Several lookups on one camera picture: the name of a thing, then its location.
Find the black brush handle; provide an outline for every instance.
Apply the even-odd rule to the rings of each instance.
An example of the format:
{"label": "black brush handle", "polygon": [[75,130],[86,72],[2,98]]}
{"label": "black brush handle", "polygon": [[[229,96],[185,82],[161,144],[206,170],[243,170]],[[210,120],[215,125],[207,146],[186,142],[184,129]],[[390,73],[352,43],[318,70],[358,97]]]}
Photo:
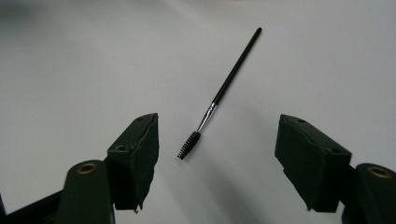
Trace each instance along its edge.
{"label": "black brush handle", "polygon": [[242,55],[239,57],[238,61],[233,66],[233,70],[231,70],[230,75],[228,75],[227,79],[225,79],[218,94],[216,95],[215,99],[213,100],[214,104],[216,104],[216,105],[219,104],[221,98],[223,97],[224,93],[227,91],[228,87],[230,86],[231,82],[233,81],[233,78],[235,77],[235,75],[238,72],[239,68],[241,67],[242,63],[248,56],[248,53],[250,52],[251,48],[253,47],[254,43],[257,40],[257,37],[259,37],[261,32],[262,32],[262,28],[259,28],[259,29],[257,29],[256,33],[254,33],[253,37],[251,37],[244,52],[242,52]]}

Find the white surface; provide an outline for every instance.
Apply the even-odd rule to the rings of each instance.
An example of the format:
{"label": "white surface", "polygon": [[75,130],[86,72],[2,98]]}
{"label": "white surface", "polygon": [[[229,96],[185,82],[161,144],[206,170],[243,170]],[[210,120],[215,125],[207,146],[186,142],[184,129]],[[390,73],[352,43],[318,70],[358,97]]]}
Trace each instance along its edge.
{"label": "white surface", "polygon": [[[281,113],[396,170],[394,1],[2,1],[0,190],[7,212],[103,159],[135,118],[159,113],[143,211],[117,223],[341,223],[307,212],[274,157]],[[185,160],[254,31],[263,32]]]}

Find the eyebrow brush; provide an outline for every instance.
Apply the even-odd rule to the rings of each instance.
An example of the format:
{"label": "eyebrow brush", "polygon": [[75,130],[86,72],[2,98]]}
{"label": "eyebrow brush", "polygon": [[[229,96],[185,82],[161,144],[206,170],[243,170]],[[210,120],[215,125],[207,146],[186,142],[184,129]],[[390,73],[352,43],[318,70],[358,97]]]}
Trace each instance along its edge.
{"label": "eyebrow brush", "polygon": [[216,107],[218,106],[221,98],[224,96],[224,93],[227,91],[228,87],[230,86],[231,82],[233,81],[233,78],[235,77],[235,75],[238,72],[239,68],[241,67],[242,63],[248,56],[248,53],[250,52],[251,48],[253,47],[254,43],[256,42],[256,40],[259,37],[261,32],[262,32],[262,28],[259,28],[254,33],[253,37],[251,37],[250,41],[247,44],[247,47],[242,52],[242,55],[239,57],[235,66],[233,67],[233,70],[231,70],[230,75],[227,76],[227,79],[225,79],[218,94],[215,96],[215,99],[213,99],[212,104],[207,109],[207,111],[204,115],[204,118],[202,119],[201,124],[199,125],[197,131],[194,131],[190,135],[189,139],[187,139],[186,143],[181,148],[180,152],[177,155],[181,160],[183,160],[187,156],[187,154],[189,154],[192,151],[192,149],[194,148],[194,146],[197,144],[198,140],[201,137],[202,130],[204,129],[206,124],[209,122],[210,118],[213,116],[213,113],[215,112]]}

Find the makeup brush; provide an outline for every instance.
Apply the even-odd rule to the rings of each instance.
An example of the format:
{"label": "makeup brush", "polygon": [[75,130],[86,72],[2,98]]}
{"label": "makeup brush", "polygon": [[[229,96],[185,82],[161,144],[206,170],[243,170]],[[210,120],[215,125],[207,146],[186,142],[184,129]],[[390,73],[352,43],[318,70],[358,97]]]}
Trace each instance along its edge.
{"label": "makeup brush", "polygon": [[218,94],[216,95],[215,99],[212,101],[212,104],[210,105],[210,107],[207,109],[207,111],[204,115],[204,118],[202,119],[201,124],[199,125],[197,131],[194,131],[190,135],[189,139],[187,139],[186,143],[181,148],[180,152],[177,155],[181,160],[183,160],[187,156],[187,154],[189,154],[192,151],[192,148],[195,146],[195,144],[197,144],[199,138],[201,137],[202,130],[204,129],[206,124],[209,122],[210,118],[213,116],[213,113],[215,112],[216,107],[218,106],[221,98],[223,97],[224,93],[227,91],[228,87],[230,86],[231,82],[233,81],[233,78],[235,77],[236,73],[238,72],[239,68],[241,67],[243,61],[248,56],[248,53],[250,52],[255,41],[257,40],[257,37],[259,37],[261,32],[262,32],[262,28],[259,28],[254,33],[253,37],[251,37],[250,41],[247,44],[247,47],[245,48],[244,52],[242,52],[242,55],[239,57],[235,66],[233,67],[233,70],[231,71],[230,75],[228,75],[227,79],[225,79]]}

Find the brass screw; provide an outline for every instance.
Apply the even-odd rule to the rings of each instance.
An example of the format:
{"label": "brass screw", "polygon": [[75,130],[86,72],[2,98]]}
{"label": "brass screw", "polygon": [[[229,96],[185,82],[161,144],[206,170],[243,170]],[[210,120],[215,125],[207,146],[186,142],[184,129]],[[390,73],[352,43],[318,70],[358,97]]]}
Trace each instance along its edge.
{"label": "brass screw", "polygon": [[96,170],[96,167],[97,167],[96,163],[88,162],[88,163],[80,165],[77,168],[77,173],[80,175],[86,175],[86,174],[89,174],[90,172],[93,172],[94,170]]}
{"label": "brass screw", "polygon": [[370,166],[367,169],[368,169],[368,171],[370,173],[372,173],[373,175],[376,175],[378,177],[386,178],[386,179],[391,179],[392,178],[392,174],[390,173],[390,171],[388,171],[388,170],[386,170],[384,168],[381,168],[381,167],[378,167],[378,166]]}

